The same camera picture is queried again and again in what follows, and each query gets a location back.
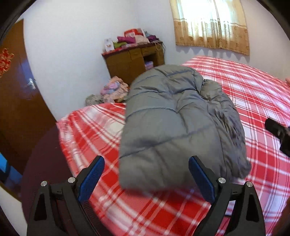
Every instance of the door handle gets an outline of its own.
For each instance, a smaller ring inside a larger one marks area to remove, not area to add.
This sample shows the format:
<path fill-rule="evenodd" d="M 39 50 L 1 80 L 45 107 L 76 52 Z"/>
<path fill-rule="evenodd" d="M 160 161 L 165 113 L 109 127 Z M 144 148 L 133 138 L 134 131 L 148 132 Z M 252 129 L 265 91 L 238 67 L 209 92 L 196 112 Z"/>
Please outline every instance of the door handle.
<path fill-rule="evenodd" d="M 32 78 L 29 78 L 29 83 L 27 85 L 25 85 L 24 87 L 27 88 L 28 86 L 32 86 L 33 90 L 36 89 Z"/>

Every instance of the beige curtain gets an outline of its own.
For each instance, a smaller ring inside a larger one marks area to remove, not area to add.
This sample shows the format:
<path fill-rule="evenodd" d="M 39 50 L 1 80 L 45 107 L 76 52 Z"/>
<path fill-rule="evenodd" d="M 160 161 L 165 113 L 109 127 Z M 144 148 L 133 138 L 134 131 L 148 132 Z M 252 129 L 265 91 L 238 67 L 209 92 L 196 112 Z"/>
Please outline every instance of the beige curtain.
<path fill-rule="evenodd" d="M 223 48 L 250 55 L 240 0 L 170 0 L 176 45 Z"/>

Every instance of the blue gripper pad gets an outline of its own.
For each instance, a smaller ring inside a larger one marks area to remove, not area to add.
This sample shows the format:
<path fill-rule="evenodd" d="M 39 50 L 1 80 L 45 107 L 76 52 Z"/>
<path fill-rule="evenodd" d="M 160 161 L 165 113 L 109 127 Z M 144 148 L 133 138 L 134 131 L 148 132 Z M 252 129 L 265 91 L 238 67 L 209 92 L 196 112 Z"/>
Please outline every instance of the blue gripper pad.
<path fill-rule="evenodd" d="M 80 203 L 89 200 L 104 171 L 104 168 L 105 160 L 103 157 L 100 156 L 98 161 L 95 163 L 91 171 L 88 173 L 88 175 L 85 177 L 84 181 L 80 185 L 78 197 Z"/>
<path fill-rule="evenodd" d="M 213 204 L 215 201 L 215 188 L 194 157 L 189 158 L 188 167 L 203 198 Z"/>

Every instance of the red ornament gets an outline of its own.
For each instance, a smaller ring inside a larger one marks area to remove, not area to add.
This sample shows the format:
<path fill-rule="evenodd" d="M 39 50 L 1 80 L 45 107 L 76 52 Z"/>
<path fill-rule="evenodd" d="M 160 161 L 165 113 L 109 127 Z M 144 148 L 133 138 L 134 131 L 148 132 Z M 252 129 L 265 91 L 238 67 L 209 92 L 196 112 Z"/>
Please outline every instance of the red ornament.
<path fill-rule="evenodd" d="M 11 59 L 14 57 L 14 54 L 9 54 L 7 48 L 4 48 L 2 50 L 2 53 L 0 54 L 0 78 L 4 74 L 4 72 L 7 72 L 11 65 Z"/>

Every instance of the white surface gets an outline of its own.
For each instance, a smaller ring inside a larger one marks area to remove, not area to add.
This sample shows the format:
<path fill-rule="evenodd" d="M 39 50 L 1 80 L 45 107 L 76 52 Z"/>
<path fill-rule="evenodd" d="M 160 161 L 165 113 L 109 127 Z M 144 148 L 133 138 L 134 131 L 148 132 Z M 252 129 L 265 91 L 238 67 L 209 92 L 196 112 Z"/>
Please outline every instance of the white surface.
<path fill-rule="evenodd" d="M 241 3 L 248 27 L 250 56 L 223 49 L 176 46 L 169 0 L 136 1 L 135 7 L 140 16 L 139 26 L 164 42 L 166 64 L 180 65 L 195 56 L 212 56 L 247 64 L 285 80 L 290 76 L 288 37 L 257 0 L 241 0 Z"/>
<path fill-rule="evenodd" d="M 21 202 L 12 197 L 1 186 L 0 206 L 16 232 L 20 236 L 25 236 L 27 232 L 27 223 L 24 218 Z"/>
<path fill-rule="evenodd" d="M 37 0 L 21 16 L 33 76 L 56 120 L 84 107 L 110 79 L 104 39 L 137 27 L 132 1 Z"/>

